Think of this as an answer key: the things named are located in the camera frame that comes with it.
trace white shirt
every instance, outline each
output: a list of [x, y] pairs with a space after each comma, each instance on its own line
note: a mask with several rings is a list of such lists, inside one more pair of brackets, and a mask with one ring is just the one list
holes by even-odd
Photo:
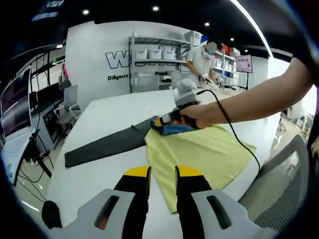
[[[187, 61], [190, 61], [195, 70], [199, 74], [206, 74], [209, 75], [209, 71], [213, 69], [215, 66], [215, 59], [213, 58], [212, 60], [207, 59], [206, 57], [203, 56], [203, 46], [196, 46], [192, 48], [187, 56]], [[192, 78], [197, 78], [193, 73], [191, 73]]]

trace blue cloth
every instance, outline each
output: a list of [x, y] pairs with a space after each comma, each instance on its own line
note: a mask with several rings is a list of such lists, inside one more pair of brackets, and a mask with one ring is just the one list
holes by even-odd
[[155, 126], [155, 120], [151, 121], [151, 127], [162, 135], [183, 133], [194, 130], [192, 127], [183, 124]]

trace red object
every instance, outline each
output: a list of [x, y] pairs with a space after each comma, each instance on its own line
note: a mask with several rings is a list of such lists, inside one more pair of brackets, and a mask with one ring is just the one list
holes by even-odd
[[225, 54], [229, 56], [229, 47], [222, 44], [223, 45], [223, 48], [225, 49]]
[[65, 67], [65, 64], [63, 63], [63, 65], [62, 65], [62, 69], [63, 69], [63, 73], [64, 73], [64, 75], [65, 75], [65, 78], [66, 79], [69, 79], [69, 74], [68, 74], [68, 72], [67, 72], [67, 70], [66, 70], [66, 67]]

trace dark gray cloth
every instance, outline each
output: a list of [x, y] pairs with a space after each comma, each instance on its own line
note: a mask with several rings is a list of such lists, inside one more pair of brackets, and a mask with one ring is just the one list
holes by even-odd
[[66, 153], [64, 155], [65, 167], [73, 167], [146, 145], [144, 138], [154, 119], [156, 117]]

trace poster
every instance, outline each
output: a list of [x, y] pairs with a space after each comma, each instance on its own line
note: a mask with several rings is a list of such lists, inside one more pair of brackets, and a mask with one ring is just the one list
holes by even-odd
[[236, 63], [237, 71], [253, 73], [251, 55], [237, 56]]

